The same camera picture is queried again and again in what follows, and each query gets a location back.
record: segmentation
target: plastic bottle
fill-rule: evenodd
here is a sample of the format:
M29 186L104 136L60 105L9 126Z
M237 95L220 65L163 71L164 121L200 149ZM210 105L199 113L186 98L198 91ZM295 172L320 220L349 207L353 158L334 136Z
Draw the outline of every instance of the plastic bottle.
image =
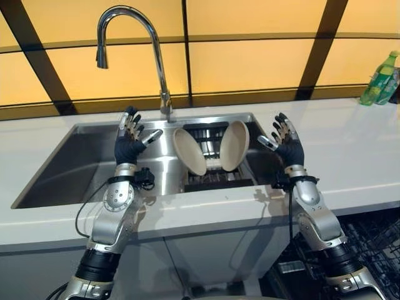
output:
M390 52L389 57L376 69L368 87L360 97L361 104L372 105L379 99L381 91L385 88L394 72L394 63L398 55L397 51Z
M390 77L389 82L385 88L379 94L379 99L375 101L376 104L383 105L386 104L391 96L396 92L400 84L400 67L395 67L393 75Z

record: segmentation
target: dish rack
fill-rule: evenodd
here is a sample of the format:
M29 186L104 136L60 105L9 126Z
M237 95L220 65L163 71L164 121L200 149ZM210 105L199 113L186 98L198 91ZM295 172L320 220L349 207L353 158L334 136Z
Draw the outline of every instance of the dish rack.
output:
M228 122L214 122L210 124L187 124L183 126L197 142L206 159L219 158L219 150ZM231 172L221 167L207 170L203 176L188 172L184 183L184 192L202 191L209 189L237 188L240 186L254 185L254 179L248 168L239 167Z
M349 238L348 245L362 264L368 267L386 297L400 299L400 208L341 216L338 219ZM315 299L332 299L331 288L324 283L324 271L319 267L316 256L301 234L294 238L293 243L285 249L272 269L267 273L268 276L266 275L270 282L284 283L287 274L292 276L293 281L295 273L304 277L305 272L318 294ZM275 296L289 295L278 292ZM288 299L307 297L296 295L289 296Z

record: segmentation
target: white countertop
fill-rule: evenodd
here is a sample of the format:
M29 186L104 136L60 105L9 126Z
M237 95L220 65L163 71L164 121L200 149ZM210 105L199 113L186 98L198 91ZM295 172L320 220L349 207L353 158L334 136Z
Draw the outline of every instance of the white countertop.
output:
M295 125L310 175L336 214L400 206L399 108L361 106L356 99L279 102L176 109L176 116L253 113L270 133L278 112ZM143 119L159 111L142 111ZM80 204L11 209L25 185L76 123L115 121L117 113L45 117L0 122L0 246L79 239L74 217ZM285 216L279 196L266 186L240 187L159 197L147 207L139 238L191 234L273 223ZM260 217L264 206L263 220ZM84 210L80 226L90 232L99 204Z

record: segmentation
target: kitchen sink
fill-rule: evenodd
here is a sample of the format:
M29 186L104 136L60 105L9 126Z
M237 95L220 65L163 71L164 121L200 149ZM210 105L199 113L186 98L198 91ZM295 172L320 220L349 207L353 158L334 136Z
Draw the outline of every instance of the kitchen sink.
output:
M249 151L240 166L232 172L222 169L194 176L177 158L172 135L184 128L193 135L205 158L219 156L219 143L229 123L240 120L250 133ZM141 122L146 136L155 129L164 134L151 144L137 160L138 169L150 168L155 187L143 191L145 196L271 184L275 172L282 168L279 158L262 147L257 137L264 134L251 113L219 116L180 117L174 122L149 120ZM59 143L39 171L12 204L11 208L35 208L76 204L85 201L101 184L112 177L115 169L114 142L118 122L76 124ZM94 201L100 201L99 192Z

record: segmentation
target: chrome faucet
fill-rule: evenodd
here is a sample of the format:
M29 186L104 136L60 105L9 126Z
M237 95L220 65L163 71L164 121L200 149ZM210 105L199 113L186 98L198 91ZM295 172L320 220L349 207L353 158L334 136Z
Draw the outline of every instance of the chrome faucet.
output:
M97 55L96 55L97 66L102 69L108 68L107 54L106 54L107 25L112 18L123 14L131 16L132 18L138 20L150 34L152 47L154 50L154 56L156 57L157 73L161 87L160 111L163 114L167 115L167 118L169 120L169 115L172 113L173 107L171 103L171 98L169 96L169 91L167 88L167 82L165 79L163 58L161 56L161 50L160 50L160 42L154 26L151 24L150 20L144 14L142 14L137 9L134 9L133 7L117 5L110 7L101 15L99 23L97 24Z

